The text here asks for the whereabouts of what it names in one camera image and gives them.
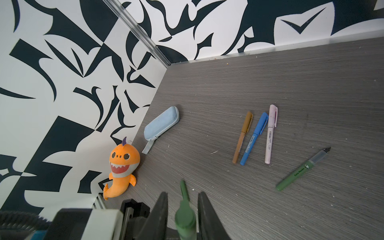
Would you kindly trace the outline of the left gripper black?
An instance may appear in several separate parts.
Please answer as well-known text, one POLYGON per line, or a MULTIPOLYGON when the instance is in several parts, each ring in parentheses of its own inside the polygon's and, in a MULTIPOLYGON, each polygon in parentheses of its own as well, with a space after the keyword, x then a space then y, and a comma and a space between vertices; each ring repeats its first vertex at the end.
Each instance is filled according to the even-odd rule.
POLYGON ((136 240, 150 215, 150 207, 134 199, 124 200, 121 205, 124 214, 120 240, 136 240))

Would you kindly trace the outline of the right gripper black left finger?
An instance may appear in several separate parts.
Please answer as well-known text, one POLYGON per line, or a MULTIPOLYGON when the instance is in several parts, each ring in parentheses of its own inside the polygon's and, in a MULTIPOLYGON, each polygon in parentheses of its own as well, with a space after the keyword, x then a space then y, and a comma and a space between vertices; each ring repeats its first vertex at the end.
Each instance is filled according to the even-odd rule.
POLYGON ((165 240, 168 227, 168 194, 162 192, 137 240, 165 240))

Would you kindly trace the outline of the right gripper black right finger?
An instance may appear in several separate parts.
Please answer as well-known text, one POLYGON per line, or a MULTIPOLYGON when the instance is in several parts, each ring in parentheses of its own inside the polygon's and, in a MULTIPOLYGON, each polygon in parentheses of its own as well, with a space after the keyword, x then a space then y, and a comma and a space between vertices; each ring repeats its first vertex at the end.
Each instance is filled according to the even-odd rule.
POLYGON ((207 194, 198 195, 198 240, 230 240, 207 194))

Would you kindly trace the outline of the green pen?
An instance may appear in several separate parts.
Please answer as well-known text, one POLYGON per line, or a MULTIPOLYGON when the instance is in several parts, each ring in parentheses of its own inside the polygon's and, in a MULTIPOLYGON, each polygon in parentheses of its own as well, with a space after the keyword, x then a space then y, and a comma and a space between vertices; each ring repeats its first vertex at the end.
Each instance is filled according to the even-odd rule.
POLYGON ((180 182, 182 200, 175 214, 175 225, 181 240, 197 239, 197 222, 194 210, 190 206, 190 197, 185 180, 180 182))
POLYGON ((316 153, 313 157, 305 161, 301 166, 299 166, 296 170, 290 173, 285 179, 283 179, 280 183, 276 185, 277 191, 282 191, 290 184, 295 182, 301 176, 303 176, 306 172, 314 167, 314 165, 325 158, 325 156, 330 152, 331 147, 322 149, 318 153, 316 153))

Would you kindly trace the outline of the orange brown pen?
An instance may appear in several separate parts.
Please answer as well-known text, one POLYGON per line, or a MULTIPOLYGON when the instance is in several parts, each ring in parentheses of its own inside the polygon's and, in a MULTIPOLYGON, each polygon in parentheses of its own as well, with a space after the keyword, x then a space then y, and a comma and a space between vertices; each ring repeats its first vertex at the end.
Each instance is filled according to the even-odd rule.
POLYGON ((248 111, 247 115, 245 117, 245 121, 244 121, 242 130, 241 130, 241 134, 240 134, 238 143, 237 143, 236 151, 234 153, 234 157, 232 160, 233 164, 236 164, 238 161, 244 138, 246 136, 246 133, 249 132, 249 129, 250 129, 251 124, 252 124, 252 120, 253 120, 253 114, 252 114, 252 112, 248 111))

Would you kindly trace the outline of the blue pen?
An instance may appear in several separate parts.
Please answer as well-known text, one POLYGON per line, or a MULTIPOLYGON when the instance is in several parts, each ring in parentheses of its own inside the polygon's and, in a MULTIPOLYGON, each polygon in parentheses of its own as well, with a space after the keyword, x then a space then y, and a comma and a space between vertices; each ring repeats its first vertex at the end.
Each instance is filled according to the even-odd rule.
POLYGON ((269 119, 269 115, 266 112, 262 113, 262 115, 261 115, 261 117, 260 117, 260 119, 258 121, 258 124, 257 124, 257 126, 256 126, 256 128, 255 128, 255 130, 253 132, 253 135, 252 135, 252 137, 250 139, 250 142, 247 145, 245 153, 244 153, 244 155, 243 155, 243 157, 242 157, 242 159, 240 161, 240 164, 242 166, 244 166, 246 164, 247 159, 249 158, 249 155, 251 154, 251 151, 252 151, 252 149, 253 149, 253 147, 254 147, 254 145, 255 145, 259 135, 261 135, 263 133, 263 130, 266 127, 268 119, 269 119))

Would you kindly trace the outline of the pink fountain pen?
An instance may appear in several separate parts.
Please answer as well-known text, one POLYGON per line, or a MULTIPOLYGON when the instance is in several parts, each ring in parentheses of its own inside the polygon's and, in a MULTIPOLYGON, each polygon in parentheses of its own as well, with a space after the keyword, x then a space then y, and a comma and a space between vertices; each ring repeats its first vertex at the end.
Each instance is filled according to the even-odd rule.
POLYGON ((277 126, 277 119, 278 119, 278 107, 275 105, 270 105, 267 144, 266 144, 266 153, 265 153, 265 163, 268 165, 271 163, 273 136, 274 136, 274 129, 277 126))

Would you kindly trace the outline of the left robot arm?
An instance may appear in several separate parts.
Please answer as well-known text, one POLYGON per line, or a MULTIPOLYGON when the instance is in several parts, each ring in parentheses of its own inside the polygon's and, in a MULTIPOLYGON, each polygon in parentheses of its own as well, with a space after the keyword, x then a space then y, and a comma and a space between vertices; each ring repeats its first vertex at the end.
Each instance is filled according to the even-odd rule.
POLYGON ((151 240, 150 208, 133 199, 119 210, 62 209, 52 221, 25 212, 1 212, 2 240, 151 240))

